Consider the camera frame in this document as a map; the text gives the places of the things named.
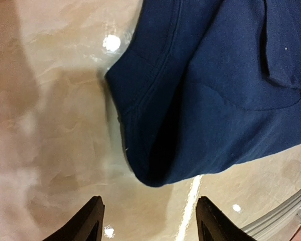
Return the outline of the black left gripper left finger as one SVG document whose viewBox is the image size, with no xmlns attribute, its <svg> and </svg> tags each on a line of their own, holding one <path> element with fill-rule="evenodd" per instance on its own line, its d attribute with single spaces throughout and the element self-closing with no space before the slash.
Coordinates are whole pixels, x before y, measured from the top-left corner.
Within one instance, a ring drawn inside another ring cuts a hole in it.
<svg viewBox="0 0 301 241">
<path fill-rule="evenodd" d="M 105 205 L 93 196 L 65 225 L 44 241 L 100 241 Z"/>
</svg>

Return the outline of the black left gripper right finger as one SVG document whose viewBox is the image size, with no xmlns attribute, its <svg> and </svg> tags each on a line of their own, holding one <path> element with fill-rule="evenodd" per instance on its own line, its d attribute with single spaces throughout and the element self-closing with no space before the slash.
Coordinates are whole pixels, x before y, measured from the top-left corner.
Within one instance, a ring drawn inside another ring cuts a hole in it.
<svg viewBox="0 0 301 241">
<path fill-rule="evenodd" d="M 206 196 L 197 202 L 196 220 L 200 241 L 255 241 Z"/>
</svg>

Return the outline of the navy blue t-shirt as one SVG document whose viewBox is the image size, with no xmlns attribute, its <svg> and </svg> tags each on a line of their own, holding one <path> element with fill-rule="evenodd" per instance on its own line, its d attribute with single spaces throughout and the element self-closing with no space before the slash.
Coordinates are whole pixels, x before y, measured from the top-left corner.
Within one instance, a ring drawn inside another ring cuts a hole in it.
<svg viewBox="0 0 301 241">
<path fill-rule="evenodd" d="M 300 145 L 301 1 L 144 1 L 106 80 L 147 186 Z"/>
</svg>

